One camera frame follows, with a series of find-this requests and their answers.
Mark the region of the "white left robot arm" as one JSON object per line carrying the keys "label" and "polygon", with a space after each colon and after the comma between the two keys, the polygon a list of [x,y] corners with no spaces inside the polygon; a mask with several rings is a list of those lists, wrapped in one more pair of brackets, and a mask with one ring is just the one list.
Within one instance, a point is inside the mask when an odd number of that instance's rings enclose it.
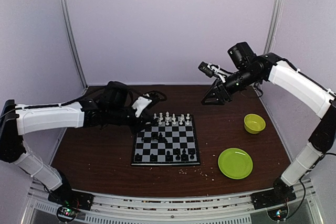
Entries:
{"label": "white left robot arm", "polygon": [[64,205],[76,197],[66,176],[47,165],[26,143],[23,135],[60,128],[88,128],[109,124],[128,126],[133,134],[155,124],[148,110],[167,96],[156,90],[142,94],[130,86],[110,81],[93,92],[65,103],[24,105],[7,100],[1,113],[1,161],[13,163],[39,180]]}

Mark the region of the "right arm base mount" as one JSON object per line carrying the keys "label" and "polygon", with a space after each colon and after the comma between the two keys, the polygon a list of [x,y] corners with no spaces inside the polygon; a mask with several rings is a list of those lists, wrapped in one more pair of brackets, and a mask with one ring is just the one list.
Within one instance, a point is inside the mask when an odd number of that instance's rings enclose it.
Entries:
{"label": "right arm base mount", "polygon": [[251,194],[254,209],[268,208],[268,217],[274,221],[285,221],[289,217],[288,202],[295,200],[293,186],[288,186],[280,178],[273,183],[273,188]]}

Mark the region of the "black bishop piece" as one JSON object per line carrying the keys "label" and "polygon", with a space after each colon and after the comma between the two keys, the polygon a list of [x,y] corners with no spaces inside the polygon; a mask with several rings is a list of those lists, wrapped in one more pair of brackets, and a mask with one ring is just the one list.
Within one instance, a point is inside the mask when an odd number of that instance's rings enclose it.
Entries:
{"label": "black bishop piece", "polygon": [[181,150],[180,150],[179,148],[176,148],[176,149],[174,150],[174,153],[175,153],[175,155],[176,155],[175,159],[176,159],[177,161],[179,161],[179,160],[181,159]]}

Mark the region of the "black king piece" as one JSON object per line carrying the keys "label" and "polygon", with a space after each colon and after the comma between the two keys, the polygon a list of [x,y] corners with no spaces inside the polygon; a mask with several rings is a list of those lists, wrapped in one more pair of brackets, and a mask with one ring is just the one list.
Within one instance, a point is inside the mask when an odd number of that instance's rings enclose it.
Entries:
{"label": "black king piece", "polygon": [[171,155],[171,152],[170,152],[170,151],[167,151],[167,152],[166,152],[166,155],[165,155],[165,161],[166,161],[166,162],[172,162],[172,161],[173,161],[173,156]]}

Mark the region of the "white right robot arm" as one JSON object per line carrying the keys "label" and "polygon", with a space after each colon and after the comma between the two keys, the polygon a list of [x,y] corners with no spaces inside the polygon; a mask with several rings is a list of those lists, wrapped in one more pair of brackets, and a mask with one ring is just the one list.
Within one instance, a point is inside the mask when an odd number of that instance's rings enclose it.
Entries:
{"label": "white right robot arm", "polygon": [[279,204],[289,196],[291,187],[310,173],[333,147],[335,93],[306,76],[286,58],[272,52],[256,55],[247,42],[239,42],[227,52],[236,72],[224,70],[214,63],[201,62],[198,66],[202,73],[215,79],[205,93],[202,105],[224,105],[232,100],[234,93],[266,81],[297,98],[319,120],[306,145],[273,183],[269,199]]}

